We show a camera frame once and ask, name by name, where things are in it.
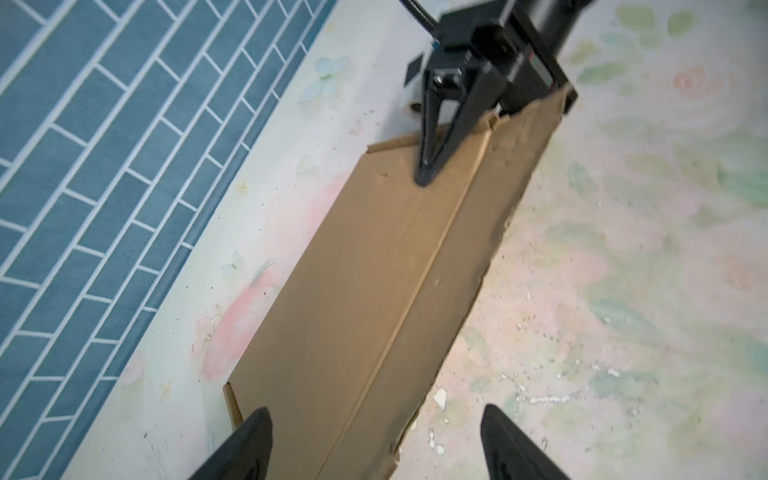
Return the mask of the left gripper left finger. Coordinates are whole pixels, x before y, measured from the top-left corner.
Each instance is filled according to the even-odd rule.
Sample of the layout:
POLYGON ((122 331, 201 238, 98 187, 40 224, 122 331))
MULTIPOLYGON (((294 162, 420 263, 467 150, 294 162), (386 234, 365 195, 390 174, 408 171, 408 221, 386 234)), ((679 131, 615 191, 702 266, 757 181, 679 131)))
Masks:
POLYGON ((264 480, 273 449, 266 407, 255 410, 190 477, 190 480, 264 480))

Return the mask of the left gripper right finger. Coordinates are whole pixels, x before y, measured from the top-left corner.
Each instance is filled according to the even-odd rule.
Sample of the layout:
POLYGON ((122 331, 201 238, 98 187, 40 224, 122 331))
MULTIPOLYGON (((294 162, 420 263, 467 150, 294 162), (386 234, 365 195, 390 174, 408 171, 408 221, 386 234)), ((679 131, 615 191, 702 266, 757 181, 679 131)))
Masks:
POLYGON ((569 480, 496 405, 483 411, 480 436, 491 480, 569 480))

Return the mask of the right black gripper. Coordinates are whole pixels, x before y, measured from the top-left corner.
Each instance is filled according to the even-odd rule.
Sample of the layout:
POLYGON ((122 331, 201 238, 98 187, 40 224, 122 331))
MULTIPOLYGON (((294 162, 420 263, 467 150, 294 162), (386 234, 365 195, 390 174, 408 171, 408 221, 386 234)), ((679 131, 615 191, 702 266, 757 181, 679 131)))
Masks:
POLYGON ((429 185, 483 115, 520 111, 569 83, 557 55, 588 1, 486 1, 422 21, 434 40, 422 73, 414 180, 429 185))

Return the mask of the brown cardboard box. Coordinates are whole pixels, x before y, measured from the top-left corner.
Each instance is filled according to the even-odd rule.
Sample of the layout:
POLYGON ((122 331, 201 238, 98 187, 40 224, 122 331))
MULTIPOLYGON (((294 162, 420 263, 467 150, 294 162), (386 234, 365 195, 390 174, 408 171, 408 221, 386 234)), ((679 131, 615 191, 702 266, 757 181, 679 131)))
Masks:
POLYGON ((385 479, 469 314, 569 87, 483 116, 425 187, 419 136, 369 146, 233 370, 265 479, 385 479))

